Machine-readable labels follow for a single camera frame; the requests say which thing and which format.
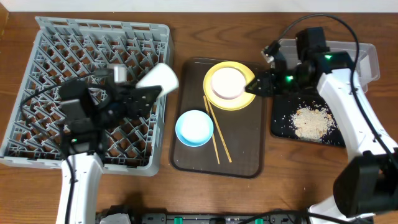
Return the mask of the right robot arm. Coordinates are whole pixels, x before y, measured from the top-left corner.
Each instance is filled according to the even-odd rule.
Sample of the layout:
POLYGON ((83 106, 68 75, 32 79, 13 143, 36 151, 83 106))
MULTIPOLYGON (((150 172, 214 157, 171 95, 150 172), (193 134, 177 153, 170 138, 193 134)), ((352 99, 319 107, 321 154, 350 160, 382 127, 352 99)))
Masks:
POLYGON ((310 223, 352 222, 397 209, 397 143, 384 130, 360 85, 357 58, 333 52, 320 27, 296 37, 299 64, 288 68, 273 41, 262 50, 271 68, 258 74, 246 91, 270 97, 316 91, 326 102, 345 142, 349 163, 328 199, 312 205, 310 223))

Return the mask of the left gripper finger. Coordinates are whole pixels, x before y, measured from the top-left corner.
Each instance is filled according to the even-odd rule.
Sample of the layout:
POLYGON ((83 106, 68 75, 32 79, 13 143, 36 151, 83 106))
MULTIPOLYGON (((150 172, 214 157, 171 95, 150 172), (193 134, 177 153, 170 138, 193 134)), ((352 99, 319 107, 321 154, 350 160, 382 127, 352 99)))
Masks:
POLYGON ((133 117, 145 117, 151 112, 151 108, 156 100, 146 100, 141 98, 137 91, 134 90, 133 96, 133 106, 132 106, 132 116, 133 117))
POLYGON ((156 100, 162 92, 160 85, 136 88, 137 94, 146 100, 156 100))

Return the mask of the white cup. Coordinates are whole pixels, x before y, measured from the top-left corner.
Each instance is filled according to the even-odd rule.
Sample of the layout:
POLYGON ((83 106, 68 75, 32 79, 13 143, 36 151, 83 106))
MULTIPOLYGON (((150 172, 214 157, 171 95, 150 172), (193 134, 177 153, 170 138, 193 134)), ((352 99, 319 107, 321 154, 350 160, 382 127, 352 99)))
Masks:
POLYGON ((158 98, 167 95, 179 87, 179 81, 175 72, 166 63, 158 63, 153 67, 149 73, 138 81, 136 88, 157 85, 162 87, 162 91, 158 95, 158 98))

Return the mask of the rice and nutshell pile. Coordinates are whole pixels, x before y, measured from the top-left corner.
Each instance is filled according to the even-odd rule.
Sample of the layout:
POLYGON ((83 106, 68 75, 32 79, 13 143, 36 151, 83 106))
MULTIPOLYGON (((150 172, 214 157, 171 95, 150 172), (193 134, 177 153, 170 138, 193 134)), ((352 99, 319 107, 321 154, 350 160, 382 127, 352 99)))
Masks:
POLYGON ((281 134, 288 138, 303 141, 318 142, 338 129, 332 113, 326 106, 316 104, 315 107, 309 105, 298 105, 293 112, 283 115, 278 127, 282 128, 281 134))

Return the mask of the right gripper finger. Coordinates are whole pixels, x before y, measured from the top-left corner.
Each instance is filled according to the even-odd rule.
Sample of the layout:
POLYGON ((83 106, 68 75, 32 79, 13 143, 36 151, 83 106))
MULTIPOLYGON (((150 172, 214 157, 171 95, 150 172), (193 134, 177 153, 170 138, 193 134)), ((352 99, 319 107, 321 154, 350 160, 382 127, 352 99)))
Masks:
POLYGON ((279 52, 279 48, 279 42, 277 40, 274 40, 261 51, 261 55, 264 57, 267 63, 271 63, 274 61, 275 56, 279 52))
POLYGON ((258 73, 246 85, 245 91, 256 96, 274 96, 271 73, 268 70, 258 73))

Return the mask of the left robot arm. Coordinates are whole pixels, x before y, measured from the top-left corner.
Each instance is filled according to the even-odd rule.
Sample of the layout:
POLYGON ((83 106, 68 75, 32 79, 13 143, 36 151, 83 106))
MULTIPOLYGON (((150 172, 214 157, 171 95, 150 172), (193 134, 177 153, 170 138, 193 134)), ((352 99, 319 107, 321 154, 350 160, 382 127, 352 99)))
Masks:
POLYGON ((90 88, 91 84, 72 81, 59 89, 65 126, 70 131, 60 131, 64 160, 57 223, 95 222, 98 184, 108 150, 106 130, 119 126, 124 118, 137 119, 149 113, 162 92, 160 85, 99 85, 108 96, 95 104, 90 88))

